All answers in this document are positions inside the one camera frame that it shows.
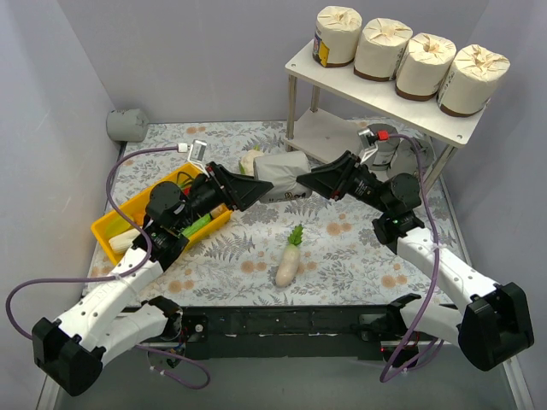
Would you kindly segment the grey roll with logo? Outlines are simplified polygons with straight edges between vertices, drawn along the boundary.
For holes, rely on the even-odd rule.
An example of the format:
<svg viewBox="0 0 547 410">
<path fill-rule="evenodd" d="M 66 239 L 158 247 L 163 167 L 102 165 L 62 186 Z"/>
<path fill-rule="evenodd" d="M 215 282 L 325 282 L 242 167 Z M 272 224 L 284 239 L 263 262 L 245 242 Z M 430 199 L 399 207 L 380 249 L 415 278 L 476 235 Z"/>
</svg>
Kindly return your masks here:
<svg viewBox="0 0 547 410">
<path fill-rule="evenodd" d="M 311 171 L 308 157 L 300 151 L 265 155 L 255 158 L 254 177 L 268 181 L 273 188 L 259 199 L 260 203 L 292 201 L 310 198 L 312 190 L 297 182 L 297 176 Z"/>
</svg>

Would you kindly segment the white daikon radish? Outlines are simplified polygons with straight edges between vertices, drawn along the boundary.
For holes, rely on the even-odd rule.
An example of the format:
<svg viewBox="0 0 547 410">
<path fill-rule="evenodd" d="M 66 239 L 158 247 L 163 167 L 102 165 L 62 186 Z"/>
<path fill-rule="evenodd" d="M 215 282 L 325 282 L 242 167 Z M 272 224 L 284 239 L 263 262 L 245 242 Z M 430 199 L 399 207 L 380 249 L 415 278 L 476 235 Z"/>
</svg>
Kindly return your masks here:
<svg viewBox="0 0 547 410">
<path fill-rule="evenodd" d="M 288 286 L 296 277 L 301 258 L 299 246 L 302 243 L 302 235 L 303 226 L 296 225 L 287 238 L 287 245 L 283 251 L 275 277 L 275 284 L 277 287 L 282 288 Z"/>
</svg>

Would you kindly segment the cream roll with label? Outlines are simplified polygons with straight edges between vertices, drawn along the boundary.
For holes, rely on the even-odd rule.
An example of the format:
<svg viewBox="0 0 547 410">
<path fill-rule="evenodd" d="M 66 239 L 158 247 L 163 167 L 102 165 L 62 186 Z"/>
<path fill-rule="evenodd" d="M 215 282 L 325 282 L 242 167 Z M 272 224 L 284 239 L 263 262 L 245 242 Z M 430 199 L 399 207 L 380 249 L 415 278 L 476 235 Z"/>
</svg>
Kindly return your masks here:
<svg viewBox="0 0 547 410">
<path fill-rule="evenodd" d="M 413 30 L 399 20 L 375 18 L 363 28 L 354 59 L 354 75 L 385 82 L 394 79 Z"/>
</svg>

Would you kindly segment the cream roll with cartoon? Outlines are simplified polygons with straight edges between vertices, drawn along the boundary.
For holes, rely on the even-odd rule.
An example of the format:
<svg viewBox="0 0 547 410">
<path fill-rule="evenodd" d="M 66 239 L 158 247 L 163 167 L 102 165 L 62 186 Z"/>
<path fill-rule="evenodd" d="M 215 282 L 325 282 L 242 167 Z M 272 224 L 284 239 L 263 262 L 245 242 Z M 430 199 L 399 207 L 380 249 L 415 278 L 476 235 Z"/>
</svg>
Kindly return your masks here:
<svg viewBox="0 0 547 410">
<path fill-rule="evenodd" d="M 413 36 L 396 73 L 396 93 L 405 99 L 425 102 L 433 98 L 456 56 L 449 39 L 428 33 Z"/>
</svg>

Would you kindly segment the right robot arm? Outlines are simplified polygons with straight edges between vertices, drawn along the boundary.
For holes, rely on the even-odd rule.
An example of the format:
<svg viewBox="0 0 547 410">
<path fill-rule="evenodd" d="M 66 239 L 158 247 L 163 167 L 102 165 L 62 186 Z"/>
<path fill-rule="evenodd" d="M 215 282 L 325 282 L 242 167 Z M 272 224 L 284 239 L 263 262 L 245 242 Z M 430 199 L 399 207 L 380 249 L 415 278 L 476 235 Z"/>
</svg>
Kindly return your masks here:
<svg viewBox="0 0 547 410">
<path fill-rule="evenodd" d="M 334 162 L 297 176 L 297 182 L 328 199 L 351 195 L 381 212 L 373 220 L 379 242 L 429 276 L 453 303 L 444 307 L 429 296 L 409 294 L 387 305 L 385 315 L 363 331 L 408 340 L 416 331 L 460 348 L 481 371 L 534 344 L 526 293 L 515 283 L 499 284 L 444 248 L 433 225 L 415 208 L 422 204 L 418 179 L 408 173 L 381 182 L 360 158 L 345 152 Z"/>
</svg>

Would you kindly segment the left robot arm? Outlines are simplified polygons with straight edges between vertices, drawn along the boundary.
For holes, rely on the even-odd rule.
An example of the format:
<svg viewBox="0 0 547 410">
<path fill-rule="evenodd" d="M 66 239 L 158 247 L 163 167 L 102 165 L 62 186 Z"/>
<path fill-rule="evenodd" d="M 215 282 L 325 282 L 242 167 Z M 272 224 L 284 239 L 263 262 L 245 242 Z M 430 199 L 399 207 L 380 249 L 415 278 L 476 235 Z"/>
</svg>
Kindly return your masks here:
<svg viewBox="0 0 547 410">
<path fill-rule="evenodd" d="M 37 366 L 77 396 L 95 383 L 107 363 L 133 346 L 155 337 L 165 342 L 178 339 L 182 310 L 163 296 L 125 317 L 120 314 L 179 258 L 190 242 L 185 228 L 220 205 L 244 211 L 273 187 L 214 162 L 188 191 L 172 181 L 156 184 L 145 208 L 143 234 L 110 275 L 57 319 L 42 318 L 32 328 Z"/>
</svg>

